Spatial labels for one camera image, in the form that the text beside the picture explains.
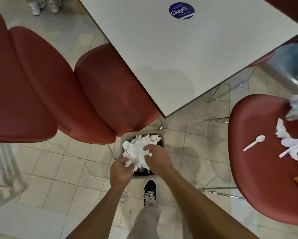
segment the round sticker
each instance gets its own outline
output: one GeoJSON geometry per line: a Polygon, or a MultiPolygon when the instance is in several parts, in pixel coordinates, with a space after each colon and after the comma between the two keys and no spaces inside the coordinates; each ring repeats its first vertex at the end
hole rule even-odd
{"type": "Polygon", "coordinates": [[[178,19],[188,19],[193,17],[194,8],[185,2],[177,2],[172,4],[169,8],[170,14],[178,19]]]}

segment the feet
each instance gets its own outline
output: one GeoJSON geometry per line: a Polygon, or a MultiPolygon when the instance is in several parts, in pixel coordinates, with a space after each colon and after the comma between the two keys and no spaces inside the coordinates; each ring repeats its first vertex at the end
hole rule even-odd
{"type": "Polygon", "coordinates": [[[152,201],[157,203],[156,190],[156,182],[153,179],[148,180],[144,187],[144,206],[152,201]]]}
{"type": "Polygon", "coordinates": [[[59,10],[63,4],[63,1],[62,0],[49,0],[48,4],[49,4],[51,11],[53,13],[59,13],[59,10]]]}
{"type": "Polygon", "coordinates": [[[41,1],[34,1],[32,3],[29,3],[29,6],[31,8],[31,13],[34,16],[39,16],[41,10],[43,10],[46,6],[46,2],[44,0],[41,1]]]}

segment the beige pants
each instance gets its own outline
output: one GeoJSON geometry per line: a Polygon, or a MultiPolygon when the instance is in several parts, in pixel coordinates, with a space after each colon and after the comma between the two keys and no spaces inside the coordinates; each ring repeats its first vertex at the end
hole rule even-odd
{"type": "MultiPolygon", "coordinates": [[[[155,202],[147,203],[139,212],[127,239],[159,239],[157,226],[160,208],[155,202]]],[[[183,238],[192,239],[187,223],[183,222],[183,238]]]]}

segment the cable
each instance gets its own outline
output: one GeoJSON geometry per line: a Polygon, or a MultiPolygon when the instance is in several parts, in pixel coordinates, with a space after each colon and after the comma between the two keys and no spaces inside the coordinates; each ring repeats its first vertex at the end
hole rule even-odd
{"type": "MultiPolygon", "coordinates": [[[[75,155],[72,155],[72,154],[69,154],[69,153],[66,153],[60,146],[58,145],[54,145],[54,144],[51,144],[50,141],[47,140],[47,142],[51,145],[51,146],[54,146],[54,147],[59,147],[65,155],[68,155],[68,156],[71,156],[71,157],[75,157],[76,159],[78,159],[81,163],[83,163],[83,161],[81,161],[78,157],[76,157],[75,155]]],[[[99,177],[99,176],[95,176],[95,175],[92,175],[90,170],[87,168],[87,166],[83,163],[83,166],[87,169],[88,173],[90,174],[91,177],[94,177],[94,178],[104,178],[104,177],[99,177]]],[[[125,191],[123,191],[123,194],[121,195],[120,197],[120,200],[119,200],[120,203],[122,204],[125,204],[127,202],[127,194],[125,191]]]]}

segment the table top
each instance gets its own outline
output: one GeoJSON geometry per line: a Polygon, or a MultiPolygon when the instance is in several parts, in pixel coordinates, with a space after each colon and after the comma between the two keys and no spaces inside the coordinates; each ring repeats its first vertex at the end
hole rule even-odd
{"type": "Polygon", "coordinates": [[[80,1],[164,116],[298,34],[264,0],[80,1]]]}

